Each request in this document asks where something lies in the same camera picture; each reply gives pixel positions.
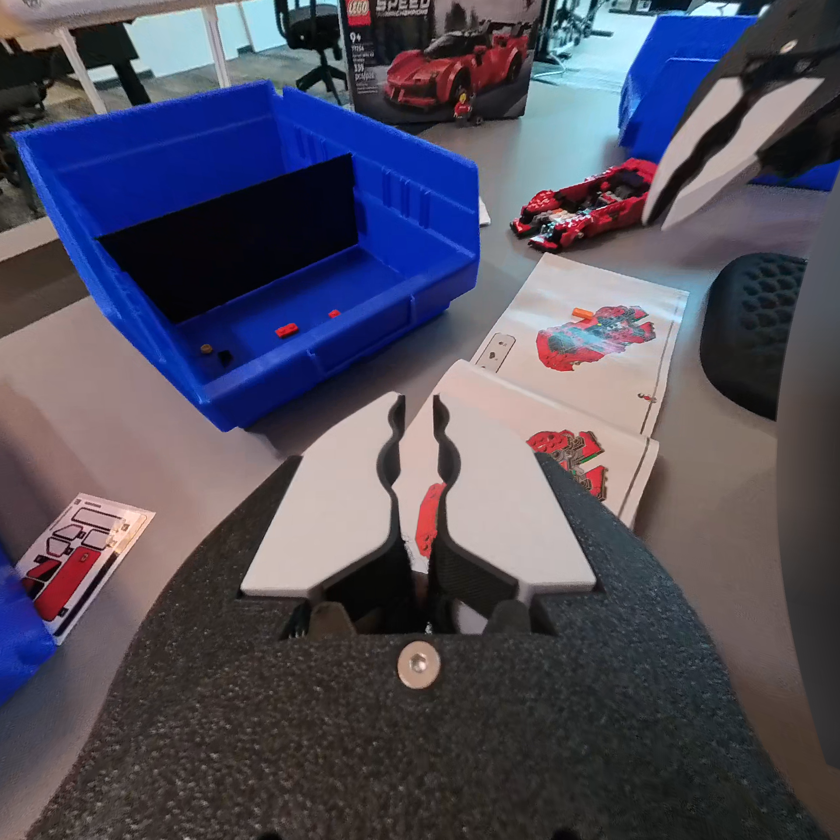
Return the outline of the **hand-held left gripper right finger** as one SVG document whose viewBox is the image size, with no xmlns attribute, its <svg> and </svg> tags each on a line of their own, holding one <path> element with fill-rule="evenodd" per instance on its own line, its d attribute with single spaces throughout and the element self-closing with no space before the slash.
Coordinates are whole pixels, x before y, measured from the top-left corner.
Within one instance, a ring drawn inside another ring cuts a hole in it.
<svg viewBox="0 0 840 840">
<path fill-rule="evenodd" d="M 506 602 L 590 594 L 597 577 L 536 454 L 458 398 L 433 397 L 444 490 L 429 561 L 429 621 L 456 633 L 455 604 L 487 621 Z"/>
</svg>

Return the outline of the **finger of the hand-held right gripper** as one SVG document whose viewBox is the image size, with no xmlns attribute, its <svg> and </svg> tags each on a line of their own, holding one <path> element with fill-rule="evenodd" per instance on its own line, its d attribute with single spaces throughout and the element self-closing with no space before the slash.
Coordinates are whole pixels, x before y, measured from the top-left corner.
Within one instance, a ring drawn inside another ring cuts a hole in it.
<svg viewBox="0 0 840 840">
<path fill-rule="evenodd" d="M 643 225 L 677 225 L 757 164 L 737 77 L 716 81 L 670 141 L 649 188 Z"/>
<path fill-rule="evenodd" d="M 816 102 L 814 99 L 815 92 L 819 91 L 824 83 L 824 79 L 820 77 L 801 77 L 784 81 L 780 85 L 772 87 L 769 92 L 761 92 L 756 97 L 746 93 L 742 83 L 744 94 L 751 108 L 743 122 L 743 127 L 748 129 L 750 136 L 754 138 L 757 164 L 751 172 L 744 173 L 720 193 L 730 186 L 747 182 L 761 172 L 763 166 L 760 161 L 760 153 L 766 151 L 772 142 L 779 140 L 783 131 L 791 131 L 796 122 L 803 120 L 804 106 Z M 668 230 L 675 225 L 661 224 L 661 226 L 663 230 Z"/>
</svg>

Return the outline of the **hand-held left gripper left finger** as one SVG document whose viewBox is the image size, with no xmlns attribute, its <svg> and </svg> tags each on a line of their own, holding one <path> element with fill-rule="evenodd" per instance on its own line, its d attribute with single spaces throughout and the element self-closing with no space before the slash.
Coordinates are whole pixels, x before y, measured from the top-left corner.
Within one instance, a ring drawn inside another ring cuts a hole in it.
<svg viewBox="0 0 840 840">
<path fill-rule="evenodd" d="M 414 631 L 414 579 L 394 484 L 406 400 L 387 392 L 345 417 L 298 459 L 239 590 L 341 604 L 353 623 Z"/>
</svg>

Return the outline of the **blue divided storage bin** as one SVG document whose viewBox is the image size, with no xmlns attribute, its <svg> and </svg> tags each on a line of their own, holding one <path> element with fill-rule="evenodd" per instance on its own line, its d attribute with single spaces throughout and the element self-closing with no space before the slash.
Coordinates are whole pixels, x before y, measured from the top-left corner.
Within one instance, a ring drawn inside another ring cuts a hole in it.
<svg viewBox="0 0 840 840">
<path fill-rule="evenodd" d="M 21 132 L 103 315 L 219 430 L 247 427 L 444 312 L 480 263 L 475 163 L 268 80 Z M 359 243 L 180 324 L 97 238 L 352 154 Z M 335 319 L 329 312 L 338 309 Z M 294 322 L 299 333 L 279 339 Z M 213 353 L 201 355 L 204 343 Z M 234 361 L 223 367 L 217 352 Z"/>
</svg>

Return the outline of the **red toy brick car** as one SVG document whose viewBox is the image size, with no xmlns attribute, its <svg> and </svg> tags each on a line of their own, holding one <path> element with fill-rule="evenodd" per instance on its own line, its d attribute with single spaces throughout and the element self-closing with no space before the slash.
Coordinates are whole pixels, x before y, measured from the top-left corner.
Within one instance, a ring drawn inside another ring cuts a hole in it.
<svg viewBox="0 0 840 840">
<path fill-rule="evenodd" d="M 576 243 L 642 220 L 657 164 L 629 159 L 583 182 L 538 192 L 521 208 L 510 228 L 542 253 L 559 254 Z"/>
</svg>

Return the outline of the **office chair base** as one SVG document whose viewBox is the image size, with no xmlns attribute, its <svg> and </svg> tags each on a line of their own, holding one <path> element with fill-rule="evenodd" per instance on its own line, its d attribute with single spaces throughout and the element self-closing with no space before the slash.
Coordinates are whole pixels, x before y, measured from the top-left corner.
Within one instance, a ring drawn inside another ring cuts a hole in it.
<svg viewBox="0 0 840 840">
<path fill-rule="evenodd" d="M 597 28 L 595 19 L 606 1 L 544 1 L 534 48 L 531 79 L 549 83 L 560 78 L 574 51 L 589 38 L 612 38 L 612 30 Z"/>
</svg>

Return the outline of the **toy car instruction booklet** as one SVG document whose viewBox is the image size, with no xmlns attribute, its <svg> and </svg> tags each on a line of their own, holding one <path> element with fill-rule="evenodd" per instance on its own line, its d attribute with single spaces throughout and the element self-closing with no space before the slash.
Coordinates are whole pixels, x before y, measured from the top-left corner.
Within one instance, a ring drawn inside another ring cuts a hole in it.
<svg viewBox="0 0 840 840">
<path fill-rule="evenodd" d="M 654 430 L 688 293 L 545 255 L 471 361 L 433 389 L 548 455 L 623 524 L 654 470 Z M 574 308 L 594 312 L 572 317 Z"/>
</svg>

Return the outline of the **white sticker sheet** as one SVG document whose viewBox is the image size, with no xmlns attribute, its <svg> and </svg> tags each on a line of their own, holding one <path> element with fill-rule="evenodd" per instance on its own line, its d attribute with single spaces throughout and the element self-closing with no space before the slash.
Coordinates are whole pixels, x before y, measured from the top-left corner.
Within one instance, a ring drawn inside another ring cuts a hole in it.
<svg viewBox="0 0 840 840">
<path fill-rule="evenodd" d="M 37 615 L 60 646 L 155 513 L 78 493 L 15 564 Z"/>
</svg>

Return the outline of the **toy car set box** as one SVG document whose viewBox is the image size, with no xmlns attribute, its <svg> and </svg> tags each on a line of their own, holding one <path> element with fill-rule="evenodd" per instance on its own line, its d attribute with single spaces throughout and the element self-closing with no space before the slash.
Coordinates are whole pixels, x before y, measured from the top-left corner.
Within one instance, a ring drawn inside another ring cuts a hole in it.
<svg viewBox="0 0 840 840">
<path fill-rule="evenodd" d="M 520 118 L 541 4 L 339 2 L 353 110 L 391 125 L 453 122 L 466 89 L 484 121 Z"/>
</svg>

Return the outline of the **black bin divider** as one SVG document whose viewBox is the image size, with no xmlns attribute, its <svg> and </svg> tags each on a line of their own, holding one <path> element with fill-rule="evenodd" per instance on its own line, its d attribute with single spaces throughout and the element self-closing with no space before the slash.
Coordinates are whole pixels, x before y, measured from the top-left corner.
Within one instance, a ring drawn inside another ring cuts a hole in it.
<svg viewBox="0 0 840 840">
<path fill-rule="evenodd" d="M 354 187 L 342 154 L 97 241 L 180 324 L 356 246 Z"/>
</svg>

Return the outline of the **white table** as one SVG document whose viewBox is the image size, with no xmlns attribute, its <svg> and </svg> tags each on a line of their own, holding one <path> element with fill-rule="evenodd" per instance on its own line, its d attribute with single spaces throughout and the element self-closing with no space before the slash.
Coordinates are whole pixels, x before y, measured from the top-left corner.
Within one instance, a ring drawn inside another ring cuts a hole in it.
<svg viewBox="0 0 840 840">
<path fill-rule="evenodd" d="M 97 114 L 108 109 L 90 78 L 72 31 L 94 25 L 126 23 L 137 17 L 170 14 L 198 8 L 203 16 L 217 81 L 221 88 L 230 86 L 224 45 L 216 7 L 234 5 L 241 18 L 250 48 L 255 47 L 249 21 L 241 2 L 222 1 L 2 1 L 2 52 L 7 42 L 22 36 L 47 35 L 52 46 L 58 46 L 69 60 L 72 73 Z"/>
</svg>

